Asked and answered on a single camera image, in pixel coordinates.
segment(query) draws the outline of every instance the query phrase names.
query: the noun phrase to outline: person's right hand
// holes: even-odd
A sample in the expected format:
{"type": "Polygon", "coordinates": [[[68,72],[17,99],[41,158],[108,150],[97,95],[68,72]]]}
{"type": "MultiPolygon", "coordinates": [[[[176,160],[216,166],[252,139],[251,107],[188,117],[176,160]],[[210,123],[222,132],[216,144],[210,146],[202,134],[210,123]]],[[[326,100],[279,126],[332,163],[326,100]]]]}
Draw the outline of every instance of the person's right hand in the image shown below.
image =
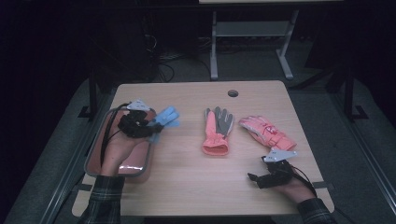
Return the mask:
{"type": "Polygon", "coordinates": [[[316,198],[314,193],[295,177],[293,177],[288,184],[276,186],[272,189],[286,195],[295,203],[301,203],[305,200],[316,198]]]}

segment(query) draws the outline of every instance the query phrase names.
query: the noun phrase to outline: wooden table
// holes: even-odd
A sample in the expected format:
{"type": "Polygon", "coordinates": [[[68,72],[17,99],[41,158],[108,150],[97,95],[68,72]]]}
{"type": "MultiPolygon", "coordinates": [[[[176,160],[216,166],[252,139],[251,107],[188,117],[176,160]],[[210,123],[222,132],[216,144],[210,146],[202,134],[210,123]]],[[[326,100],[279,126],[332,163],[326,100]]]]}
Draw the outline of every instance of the wooden table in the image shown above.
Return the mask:
{"type": "MultiPolygon", "coordinates": [[[[125,184],[122,216],[242,216],[297,213],[295,204],[272,189],[259,189],[247,173],[266,175],[261,156],[270,148],[256,142],[238,124],[249,115],[264,115],[296,141],[298,157],[288,161],[312,182],[323,181],[284,84],[280,81],[189,82],[121,85],[112,107],[142,99],[161,111],[173,105],[180,126],[161,133],[154,150],[149,179],[125,184]],[[229,90],[238,91],[230,97],[229,90]],[[202,150],[206,108],[227,108],[235,122],[229,137],[230,153],[214,157],[202,150]]],[[[85,175],[83,184],[95,178],[85,175]]],[[[318,196],[333,211],[327,189],[318,196]]],[[[89,191],[80,190],[73,214],[80,216],[88,205],[89,191]]]]}

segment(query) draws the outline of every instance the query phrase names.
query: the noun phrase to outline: hole in table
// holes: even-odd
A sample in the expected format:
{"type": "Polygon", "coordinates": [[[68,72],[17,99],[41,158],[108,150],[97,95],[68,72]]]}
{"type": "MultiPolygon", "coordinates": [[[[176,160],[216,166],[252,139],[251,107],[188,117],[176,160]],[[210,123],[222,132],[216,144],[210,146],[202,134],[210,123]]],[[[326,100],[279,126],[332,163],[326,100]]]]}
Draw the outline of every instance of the hole in table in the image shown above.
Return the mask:
{"type": "Polygon", "coordinates": [[[236,91],[236,90],[230,90],[230,91],[228,91],[228,95],[229,96],[231,96],[231,97],[237,97],[238,96],[238,91],[236,91]]]}

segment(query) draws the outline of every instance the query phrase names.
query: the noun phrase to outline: white stand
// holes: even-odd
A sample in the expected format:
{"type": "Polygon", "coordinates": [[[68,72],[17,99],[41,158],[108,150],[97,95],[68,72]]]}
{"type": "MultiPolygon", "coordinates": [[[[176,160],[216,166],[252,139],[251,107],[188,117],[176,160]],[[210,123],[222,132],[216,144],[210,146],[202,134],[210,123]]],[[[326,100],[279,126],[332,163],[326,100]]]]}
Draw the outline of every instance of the white stand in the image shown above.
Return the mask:
{"type": "Polygon", "coordinates": [[[210,52],[210,79],[218,80],[218,60],[216,57],[216,38],[218,36],[284,36],[285,42],[281,49],[276,50],[276,56],[287,79],[293,79],[286,51],[289,46],[294,24],[299,10],[294,10],[289,21],[217,21],[216,11],[213,12],[212,50],[210,52]]]}

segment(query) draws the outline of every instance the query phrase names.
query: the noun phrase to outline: blue glove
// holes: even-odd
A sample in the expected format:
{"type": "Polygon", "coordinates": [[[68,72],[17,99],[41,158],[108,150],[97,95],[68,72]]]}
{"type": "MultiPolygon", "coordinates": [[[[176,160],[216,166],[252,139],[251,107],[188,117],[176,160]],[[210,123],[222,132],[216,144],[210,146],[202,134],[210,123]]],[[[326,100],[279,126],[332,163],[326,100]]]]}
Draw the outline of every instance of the blue glove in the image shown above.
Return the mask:
{"type": "MultiPolygon", "coordinates": [[[[152,121],[148,123],[148,126],[154,126],[156,124],[162,125],[164,128],[177,127],[180,122],[177,120],[179,117],[178,112],[171,105],[166,107],[160,114],[158,114],[152,121]]],[[[160,134],[154,133],[148,141],[150,143],[158,143],[160,141],[160,134]]]]}

